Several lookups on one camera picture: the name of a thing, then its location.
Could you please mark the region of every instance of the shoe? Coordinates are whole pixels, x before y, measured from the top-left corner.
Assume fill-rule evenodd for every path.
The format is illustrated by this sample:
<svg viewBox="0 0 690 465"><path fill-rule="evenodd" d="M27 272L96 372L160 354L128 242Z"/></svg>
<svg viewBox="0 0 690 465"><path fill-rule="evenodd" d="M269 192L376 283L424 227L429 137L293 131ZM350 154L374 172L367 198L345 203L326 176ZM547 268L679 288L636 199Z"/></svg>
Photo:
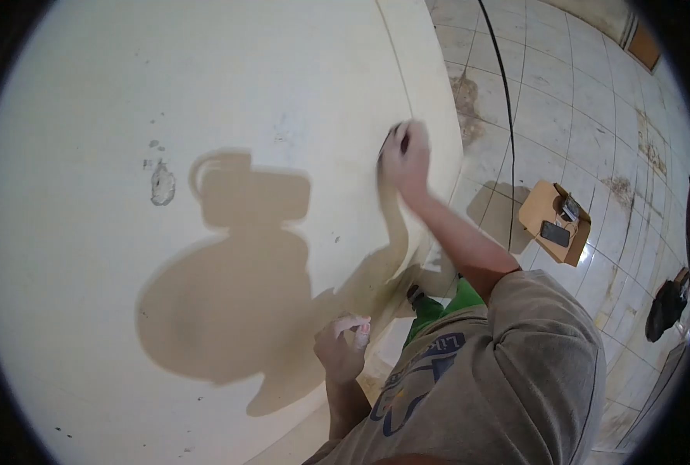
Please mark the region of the shoe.
<svg viewBox="0 0 690 465"><path fill-rule="evenodd" d="M415 307L415 303L425 296L425 293L420 290L420 286L413 284L410 289L407 290L407 301L410 302L412 307Z"/></svg>

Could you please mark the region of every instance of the green pants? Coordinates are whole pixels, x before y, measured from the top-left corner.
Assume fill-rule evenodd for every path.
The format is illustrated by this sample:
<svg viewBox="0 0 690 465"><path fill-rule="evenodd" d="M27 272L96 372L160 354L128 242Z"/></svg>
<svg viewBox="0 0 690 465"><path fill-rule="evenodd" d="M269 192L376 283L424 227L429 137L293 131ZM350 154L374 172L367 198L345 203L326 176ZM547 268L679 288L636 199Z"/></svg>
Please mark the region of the green pants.
<svg viewBox="0 0 690 465"><path fill-rule="evenodd" d="M428 296L419 299L413 305L417 318L412 322L412 327L410 328L410 333L407 334L404 347L407 347L407 344L412 342L415 335L429 324L457 310L463 310L474 305L484 305L484 301L482 301L480 294L463 277L456 284L456 297L449 302L446 308L443 308L443 305Z"/></svg>

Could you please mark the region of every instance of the t-shirt sleeve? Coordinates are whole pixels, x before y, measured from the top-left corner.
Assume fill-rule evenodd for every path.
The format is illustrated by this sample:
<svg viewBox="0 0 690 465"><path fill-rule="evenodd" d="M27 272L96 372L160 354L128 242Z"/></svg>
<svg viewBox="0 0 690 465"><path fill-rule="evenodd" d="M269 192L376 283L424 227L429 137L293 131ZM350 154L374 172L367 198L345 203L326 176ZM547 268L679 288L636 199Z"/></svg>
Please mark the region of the t-shirt sleeve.
<svg viewBox="0 0 690 465"><path fill-rule="evenodd" d="M325 458L331 451L337 447L337 445L340 443L340 439L330 439L329 441L325 442L322 444L322 447L319 448L318 451L314 453L311 457L309 457L309 460L305 461L302 465L314 465L315 463L319 463L320 460Z"/></svg>
<svg viewBox="0 0 690 465"><path fill-rule="evenodd" d="M582 306L543 271L500 280L488 305L498 367L554 463L587 453L598 430L605 357Z"/></svg>

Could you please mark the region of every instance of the smartphone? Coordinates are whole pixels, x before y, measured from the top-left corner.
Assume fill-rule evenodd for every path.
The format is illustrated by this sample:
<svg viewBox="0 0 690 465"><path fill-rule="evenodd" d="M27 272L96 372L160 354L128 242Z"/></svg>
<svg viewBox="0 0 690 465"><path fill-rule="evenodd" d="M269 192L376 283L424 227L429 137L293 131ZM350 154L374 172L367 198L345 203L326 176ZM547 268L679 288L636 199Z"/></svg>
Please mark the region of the smartphone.
<svg viewBox="0 0 690 465"><path fill-rule="evenodd" d="M570 245L570 231L560 228L556 224L548 222L546 219L542 221L542 237L562 247Z"/></svg>

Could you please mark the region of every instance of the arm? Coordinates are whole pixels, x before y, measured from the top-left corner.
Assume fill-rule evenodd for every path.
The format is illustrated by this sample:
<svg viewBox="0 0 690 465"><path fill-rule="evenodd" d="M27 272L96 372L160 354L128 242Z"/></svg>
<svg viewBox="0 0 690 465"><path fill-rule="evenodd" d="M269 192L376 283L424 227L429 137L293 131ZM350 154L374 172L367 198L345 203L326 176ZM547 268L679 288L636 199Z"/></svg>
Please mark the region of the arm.
<svg viewBox="0 0 690 465"><path fill-rule="evenodd" d="M409 144L403 153L400 144L405 136ZM502 246L428 192L430 148L424 123L400 124L388 137L381 155L385 174L402 194L407 207L424 221L456 270L488 302L495 284L521 267Z"/></svg>
<svg viewBox="0 0 690 465"><path fill-rule="evenodd" d="M354 379L337 382L325 378L329 404L329 439L343 439L371 412L371 404Z"/></svg>
<svg viewBox="0 0 690 465"><path fill-rule="evenodd" d="M344 438L371 412L371 404L355 380L365 363L369 322L369 317L348 315L332 321L314 337L314 353L326 372L329 439ZM345 340L346 330L355 330L351 345Z"/></svg>

